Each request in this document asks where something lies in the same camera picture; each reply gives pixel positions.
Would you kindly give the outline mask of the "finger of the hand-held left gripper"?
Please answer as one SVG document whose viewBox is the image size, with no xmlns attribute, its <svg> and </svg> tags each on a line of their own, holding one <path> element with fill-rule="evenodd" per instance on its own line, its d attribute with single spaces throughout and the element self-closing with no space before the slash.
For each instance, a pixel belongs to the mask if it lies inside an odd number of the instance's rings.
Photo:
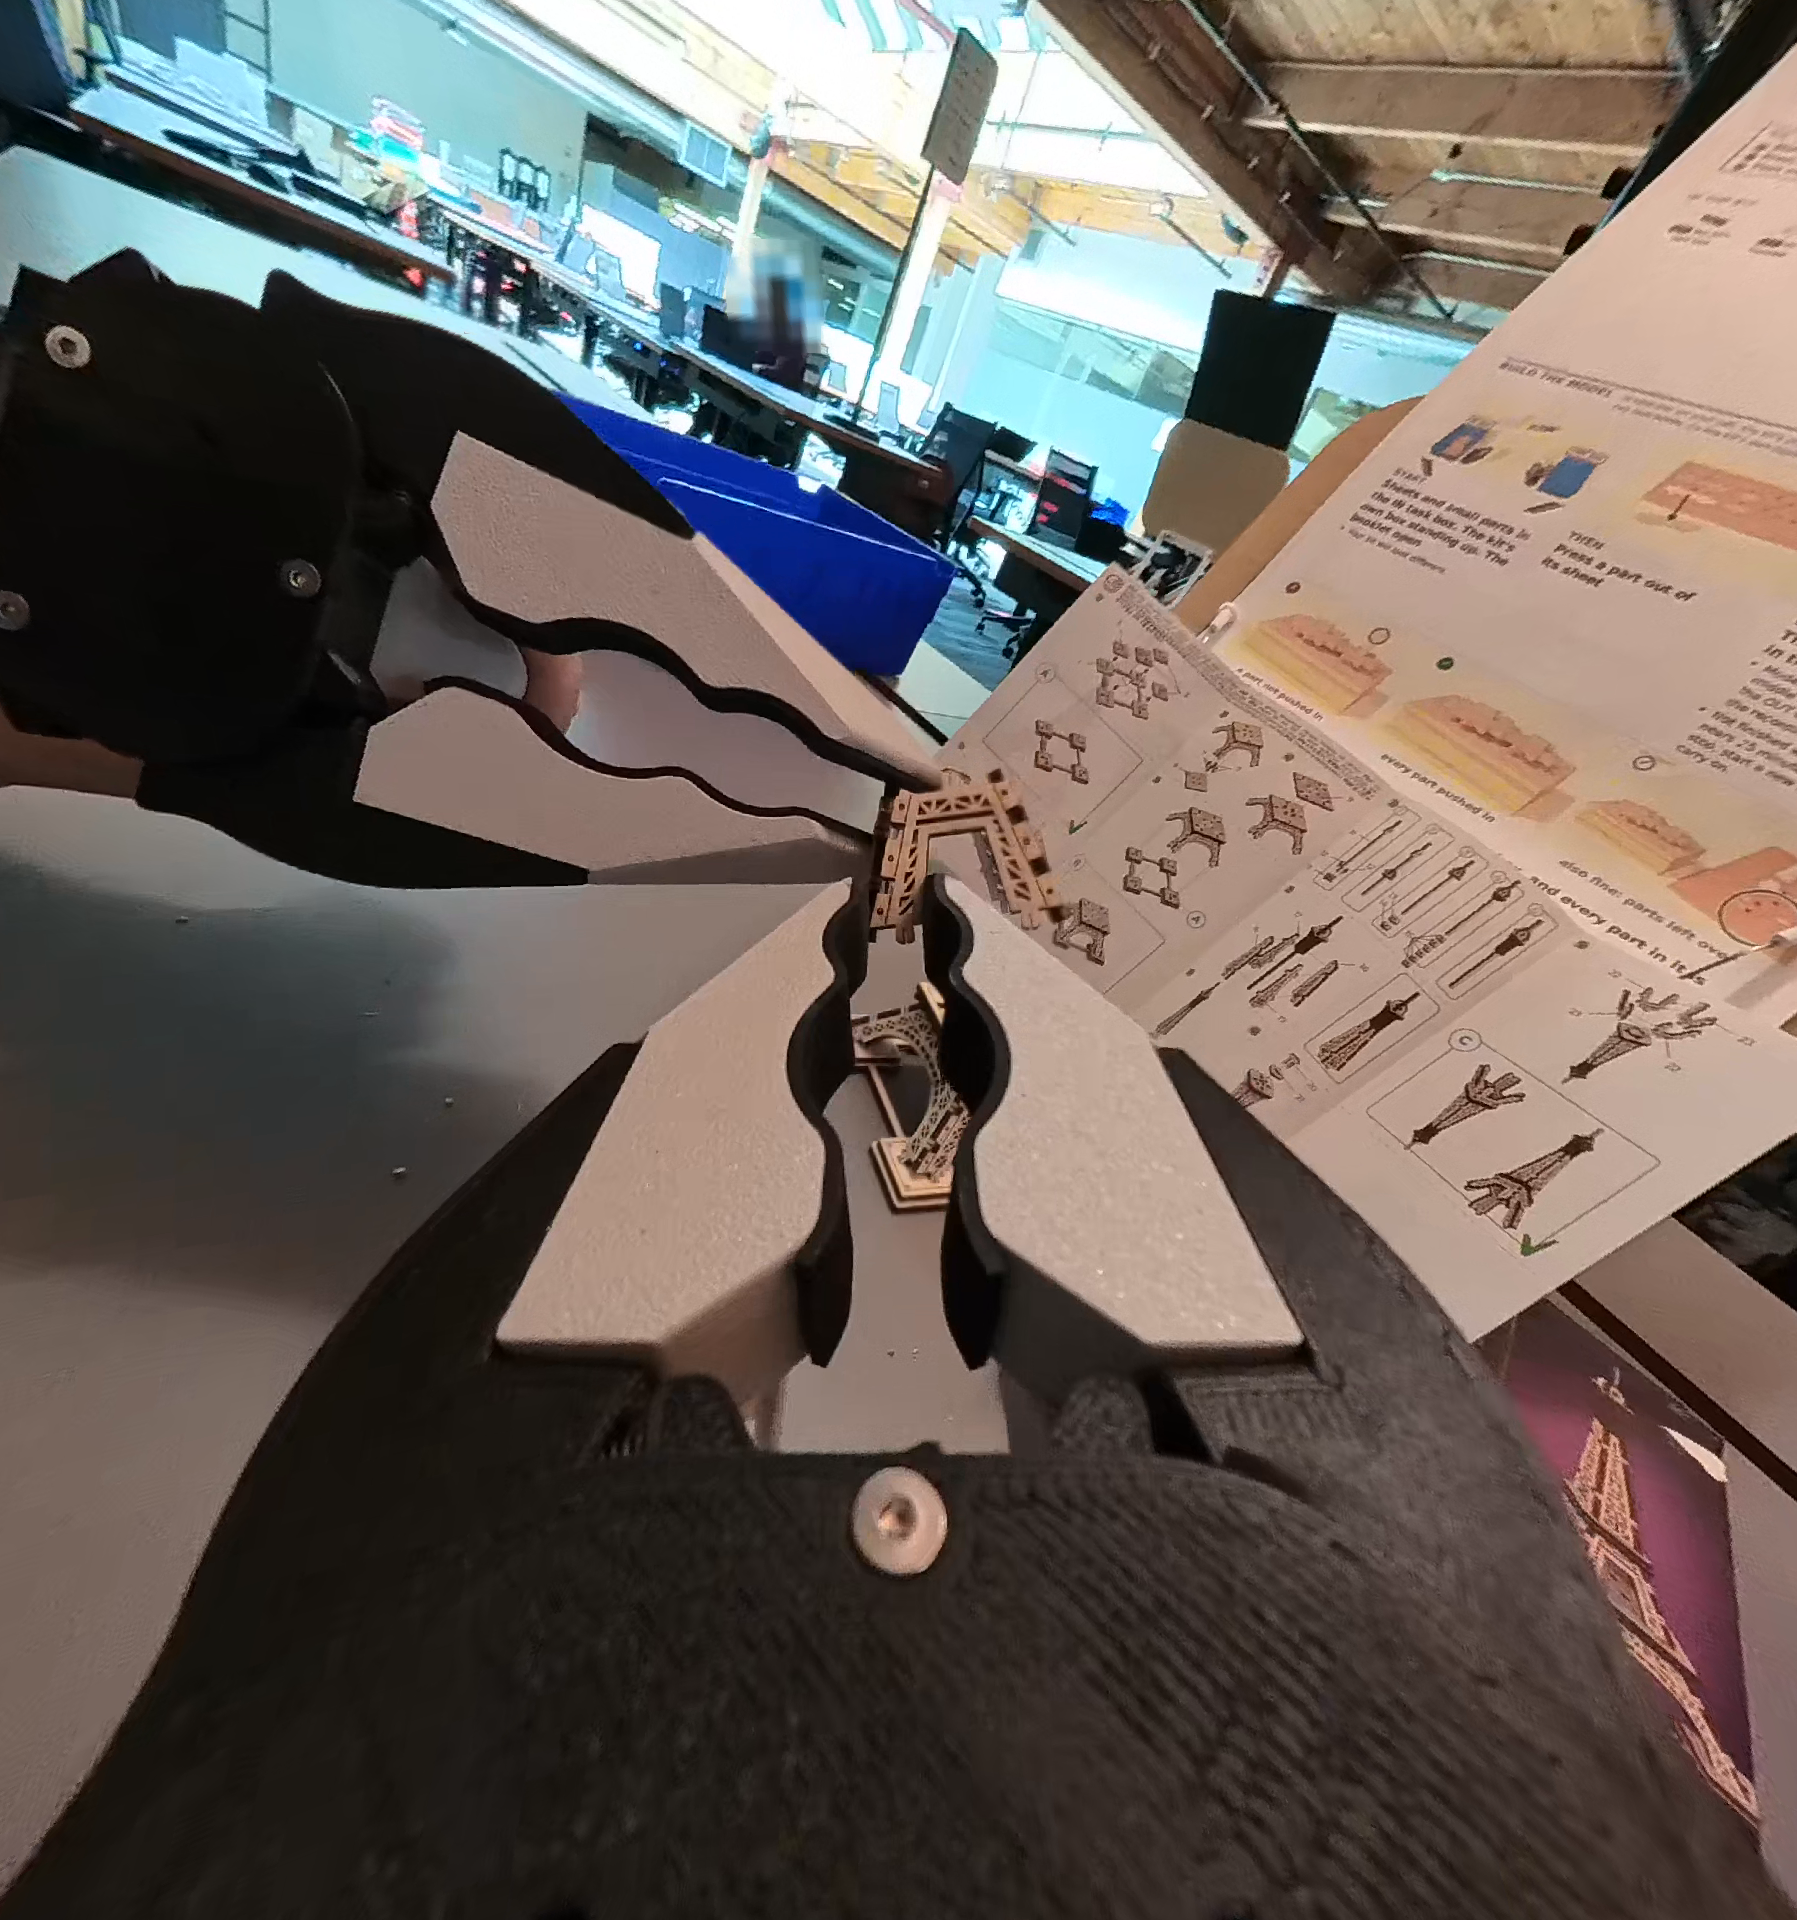
<svg viewBox="0 0 1797 1920">
<path fill-rule="evenodd" d="M 430 522 L 460 601 L 527 648 L 629 652 L 701 706 L 772 722 L 826 763 L 906 790 L 939 784 L 895 708 L 695 531 L 464 432 Z"/>
<path fill-rule="evenodd" d="M 600 763 L 520 701 L 454 679 L 366 730 L 353 801 L 593 883 L 826 883 L 880 864 L 859 830 L 729 801 L 680 767 Z"/>
</svg>

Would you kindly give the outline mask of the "wooden lattice arch piece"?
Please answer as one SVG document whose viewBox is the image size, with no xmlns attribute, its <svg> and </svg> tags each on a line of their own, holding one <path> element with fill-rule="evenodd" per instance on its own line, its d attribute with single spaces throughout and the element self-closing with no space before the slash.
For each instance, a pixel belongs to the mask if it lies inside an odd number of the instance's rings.
<svg viewBox="0 0 1797 1920">
<path fill-rule="evenodd" d="M 953 780 L 933 791 L 894 791 L 877 828 L 869 932 L 911 943 L 931 859 L 949 844 L 972 841 L 993 908 L 1027 932 L 1056 926 L 1065 896 L 1054 879 L 1043 832 L 1021 787 L 1004 771 L 982 782 Z"/>
</svg>

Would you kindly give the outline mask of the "large printed instruction sheet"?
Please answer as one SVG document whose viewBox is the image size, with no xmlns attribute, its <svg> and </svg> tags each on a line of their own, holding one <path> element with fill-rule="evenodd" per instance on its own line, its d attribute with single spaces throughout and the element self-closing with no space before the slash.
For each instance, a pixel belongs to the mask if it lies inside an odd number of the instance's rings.
<svg viewBox="0 0 1797 1920">
<path fill-rule="evenodd" d="M 1797 31 L 1242 593 L 1221 658 L 1733 1010 L 1797 900 Z"/>
</svg>

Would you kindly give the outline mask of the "folded assembly instruction booklet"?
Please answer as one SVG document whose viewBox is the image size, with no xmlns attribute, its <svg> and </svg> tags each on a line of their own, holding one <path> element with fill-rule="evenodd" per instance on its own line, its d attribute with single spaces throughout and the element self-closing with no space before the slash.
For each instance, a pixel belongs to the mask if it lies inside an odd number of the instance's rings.
<svg viewBox="0 0 1797 1920">
<path fill-rule="evenodd" d="M 1797 1137 L 1797 1038 L 1109 567 L 953 735 L 1043 836 L 1042 946 L 1492 1333 Z"/>
</svg>

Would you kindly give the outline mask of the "hanging sign board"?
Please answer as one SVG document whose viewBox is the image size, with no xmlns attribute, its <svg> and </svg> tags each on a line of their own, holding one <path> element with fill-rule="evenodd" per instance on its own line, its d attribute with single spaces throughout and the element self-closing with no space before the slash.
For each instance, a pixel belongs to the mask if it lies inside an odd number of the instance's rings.
<svg viewBox="0 0 1797 1920">
<path fill-rule="evenodd" d="M 919 144 L 919 154 L 935 176 L 959 188 L 968 178 L 993 104 L 997 73 L 997 58 L 984 38 L 960 27 L 952 38 L 939 94 Z"/>
</svg>

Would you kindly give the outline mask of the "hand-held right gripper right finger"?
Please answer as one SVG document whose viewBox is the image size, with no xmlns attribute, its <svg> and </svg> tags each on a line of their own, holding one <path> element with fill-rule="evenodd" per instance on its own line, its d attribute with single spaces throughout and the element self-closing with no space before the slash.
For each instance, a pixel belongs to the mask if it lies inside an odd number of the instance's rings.
<svg viewBox="0 0 1797 1920">
<path fill-rule="evenodd" d="M 1300 1358 L 1146 1028 L 949 874 L 930 882 L 930 984 L 967 1109 L 939 1256 L 960 1358 L 1011 1380 Z"/>
</svg>

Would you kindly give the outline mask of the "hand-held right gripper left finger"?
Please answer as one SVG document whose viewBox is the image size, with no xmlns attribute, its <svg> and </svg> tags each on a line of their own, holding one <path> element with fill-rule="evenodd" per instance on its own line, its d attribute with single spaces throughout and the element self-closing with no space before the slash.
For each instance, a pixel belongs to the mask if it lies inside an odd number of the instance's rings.
<svg viewBox="0 0 1797 1920">
<path fill-rule="evenodd" d="M 827 1132 L 791 1041 L 842 984 L 822 888 L 648 1033 L 498 1329 L 512 1358 L 654 1374 L 789 1374 L 807 1358 L 797 1260 L 822 1225 Z"/>
</svg>

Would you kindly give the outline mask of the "black and beige board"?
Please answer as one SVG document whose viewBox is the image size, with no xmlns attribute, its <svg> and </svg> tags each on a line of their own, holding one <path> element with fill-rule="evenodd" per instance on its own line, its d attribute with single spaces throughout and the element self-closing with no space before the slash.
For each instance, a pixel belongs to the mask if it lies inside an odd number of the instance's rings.
<svg viewBox="0 0 1797 1920">
<path fill-rule="evenodd" d="M 1221 552 L 1290 482 L 1290 444 L 1336 317 L 1213 293 L 1192 390 L 1143 508 L 1139 580 L 1178 609 Z"/>
</svg>

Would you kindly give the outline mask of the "purple tower kit box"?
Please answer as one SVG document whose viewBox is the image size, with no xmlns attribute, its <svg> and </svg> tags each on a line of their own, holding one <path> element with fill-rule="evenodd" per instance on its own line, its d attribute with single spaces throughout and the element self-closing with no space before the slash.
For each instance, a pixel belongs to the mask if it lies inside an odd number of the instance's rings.
<svg viewBox="0 0 1797 1920">
<path fill-rule="evenodd" d="M 1757 1834 L 1722 1439 L 1558 1304 L 1530 1307 L 1480 1351 L 1556 1470 L 1592 1570 L 1678 1746 Z"/>
</svg>

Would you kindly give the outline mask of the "black office chair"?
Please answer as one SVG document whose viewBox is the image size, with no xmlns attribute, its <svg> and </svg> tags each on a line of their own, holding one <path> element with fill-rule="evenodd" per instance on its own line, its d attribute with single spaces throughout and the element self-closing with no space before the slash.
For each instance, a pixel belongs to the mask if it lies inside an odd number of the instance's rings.
<svg viewBox="0 0 1797 1920">
<path fill-rule="evenodd" d="M 1093 515 L 1099 467 L 1065 451 L 1047 453 L 1027 526 L 985 543 L 999 546 L 996 593 L 1011 601 L 1005 614 L 987 619 L 1007 629 L 1004 658 L 1019 663 L 1070 611 L 1084 588 L 1104 573 L 1088 559 L 1081 536 Z"/>
</svg>

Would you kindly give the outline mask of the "wooden tower base piece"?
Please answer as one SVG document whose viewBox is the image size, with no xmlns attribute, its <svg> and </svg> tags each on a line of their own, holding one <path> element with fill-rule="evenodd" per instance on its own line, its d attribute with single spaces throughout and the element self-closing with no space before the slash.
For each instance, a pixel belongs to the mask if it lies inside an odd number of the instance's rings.
<svg viewBox="0 0 1797 1920">
<path fill-rule="evenodd" d="M 930 981 L 905 1004 L 853 1021 L 855 1069 L 882 1116 L 869 1156 L 894 1214 L 949 1205 L 971 1114 L 941 1066 L 941 1024 L 944 996 Z"/>
</svg>

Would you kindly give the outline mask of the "blue storage bin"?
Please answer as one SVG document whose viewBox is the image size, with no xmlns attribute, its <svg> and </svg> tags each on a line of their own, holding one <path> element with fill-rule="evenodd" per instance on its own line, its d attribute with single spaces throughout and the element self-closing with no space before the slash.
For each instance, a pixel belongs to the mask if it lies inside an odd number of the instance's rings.
<svg viewBox="0 0 1797 1920">
<path fill-rule="evenodd" d="M 953 575 L 938 549 L 791 470 L 565 403 L 840 663 L 890 679 L 911 667 Z"/>
</svg>

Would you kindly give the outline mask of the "grey desk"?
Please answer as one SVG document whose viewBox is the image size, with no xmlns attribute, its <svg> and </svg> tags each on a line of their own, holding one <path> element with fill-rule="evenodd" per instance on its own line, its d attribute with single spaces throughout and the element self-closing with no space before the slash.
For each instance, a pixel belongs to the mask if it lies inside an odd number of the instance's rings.
<svg viewBox="0 0 1797 1920">
<path fill-rule="evenodd" d="M 0 299 L 135 249 L 261 293 L 382 289 L 34 150 Z M 608 1044 L 809 888 L 375 893 L 119 801 L 0 794 L 0 1893 L 80 1790 L 309 1358 L 384 1261 Z M 1001 1452 L 941 1329 L 931 1223 L 853 1175 L 884 1281 L 783 1400 L 795 1448 Z M 1797 1316 L 1676 1223 L 1581 1281 L 1726 1445 L 1765 1846 L 1797 1900 Z"/>
</svg>

